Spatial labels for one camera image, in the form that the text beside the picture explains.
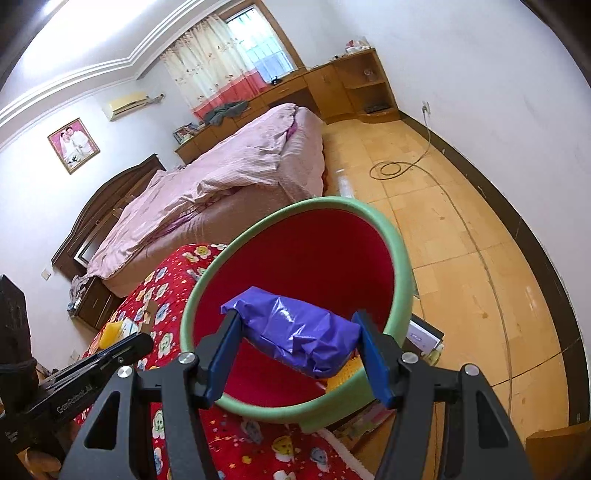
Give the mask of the person's left hand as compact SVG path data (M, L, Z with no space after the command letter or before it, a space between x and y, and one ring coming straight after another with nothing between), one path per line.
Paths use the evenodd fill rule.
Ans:
M38 480L57 479L62 467L57 458L31 449L25 451L23 463L33 478Z

